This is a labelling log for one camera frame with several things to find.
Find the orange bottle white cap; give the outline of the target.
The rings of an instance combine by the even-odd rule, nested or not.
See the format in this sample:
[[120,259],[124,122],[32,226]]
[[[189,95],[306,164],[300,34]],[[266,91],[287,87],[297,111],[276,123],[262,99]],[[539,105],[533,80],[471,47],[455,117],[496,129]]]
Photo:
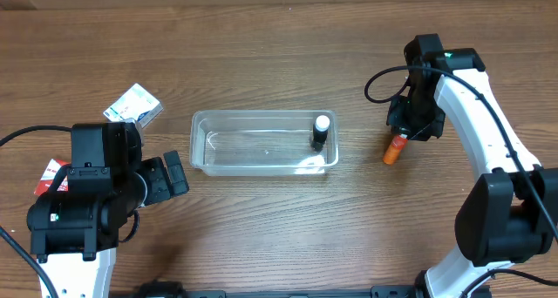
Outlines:
[[406,134],[395,135],[384,153],[383,162],[386,165],[393,165],[405,148],[407,142],[408,138]]

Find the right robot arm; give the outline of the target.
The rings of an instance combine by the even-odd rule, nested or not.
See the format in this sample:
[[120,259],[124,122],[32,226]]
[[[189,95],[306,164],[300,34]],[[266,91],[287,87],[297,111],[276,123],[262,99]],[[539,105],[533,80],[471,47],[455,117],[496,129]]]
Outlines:
[[386,123],[408,140],[440,137],[450,120],[475,184],[458,211],[456,245],[421,272],[410,297],[488,297],[484,282],[547,253],[557,234],[557,171],[546,169],[514,133],[472,48],[445,50],[436,34],[404,48],[407,95],[393,98]]

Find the black bottle white cap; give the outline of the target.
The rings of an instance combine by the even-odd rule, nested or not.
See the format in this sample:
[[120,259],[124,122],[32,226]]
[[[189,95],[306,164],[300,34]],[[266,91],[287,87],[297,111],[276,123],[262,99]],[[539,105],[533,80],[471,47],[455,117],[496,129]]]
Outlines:
[[330,129],[330,118],[326,115],[319,115],[312,127],[310,146],[316,151],[321,152],[328,138]]

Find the white medicine box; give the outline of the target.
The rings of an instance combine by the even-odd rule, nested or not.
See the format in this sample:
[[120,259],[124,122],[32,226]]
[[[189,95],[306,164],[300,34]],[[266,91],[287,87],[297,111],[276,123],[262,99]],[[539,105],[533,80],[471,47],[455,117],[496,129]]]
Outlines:
[[142,128],[145,128],[162,111],[162,103],[143,86],[135,83],[120,98],[105,109],[103,114],[112,122],[133,119]]

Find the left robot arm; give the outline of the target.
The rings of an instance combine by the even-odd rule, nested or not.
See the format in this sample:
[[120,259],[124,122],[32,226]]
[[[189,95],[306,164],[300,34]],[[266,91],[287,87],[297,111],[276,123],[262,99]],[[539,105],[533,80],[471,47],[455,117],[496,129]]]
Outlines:
[[76,124],[71,162],[27,214],[44,297],[107,297],[119,230],[142,207],[188,192],[176,151],[143,159],[133,122]]

